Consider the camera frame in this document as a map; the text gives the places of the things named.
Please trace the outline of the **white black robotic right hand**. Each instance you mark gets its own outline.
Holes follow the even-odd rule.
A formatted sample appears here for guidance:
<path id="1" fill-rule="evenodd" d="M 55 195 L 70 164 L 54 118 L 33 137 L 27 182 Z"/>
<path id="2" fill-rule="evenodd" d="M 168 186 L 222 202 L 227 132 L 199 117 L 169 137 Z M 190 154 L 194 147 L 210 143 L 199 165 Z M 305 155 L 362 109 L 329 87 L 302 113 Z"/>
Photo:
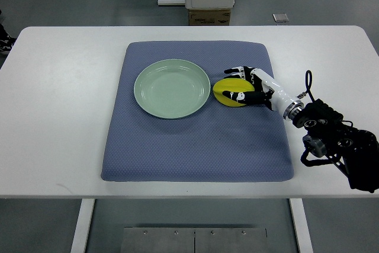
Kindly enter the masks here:
<path id="1" fill-rule="evenodd" d="M 238 66 L 226 69 L 228 78 L 243 79 L 252 84 L 253 91 L 224 90 L 223 96 L 244 105 L 264 104 L 272 111 L 279 111 L 287 118 L 296 108 L 302 109 L 304 104 L 295 96 L 290 95 L 276 80 L 259 68 Z"/>

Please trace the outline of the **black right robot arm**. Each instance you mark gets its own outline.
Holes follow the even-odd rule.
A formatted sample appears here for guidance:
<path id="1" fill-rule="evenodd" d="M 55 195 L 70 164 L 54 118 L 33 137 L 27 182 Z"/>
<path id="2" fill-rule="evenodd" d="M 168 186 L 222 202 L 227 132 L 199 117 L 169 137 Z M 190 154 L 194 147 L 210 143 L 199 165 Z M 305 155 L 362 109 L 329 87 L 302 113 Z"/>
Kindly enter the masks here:
<path id="1" fill-rule="evenodd" d="M 307 167 L 335 165 L 348 179 L 352 189 L 374 193 L 378 189 L 378 141 L 376 136 L 354 127 L 320 99 L 310 88 L 311 71 L 306 72 L 306 91 L 311 102 L 296 107 L 289 118 L 297 128 L 305 128 L 305 150 L 300 161 Z"/>

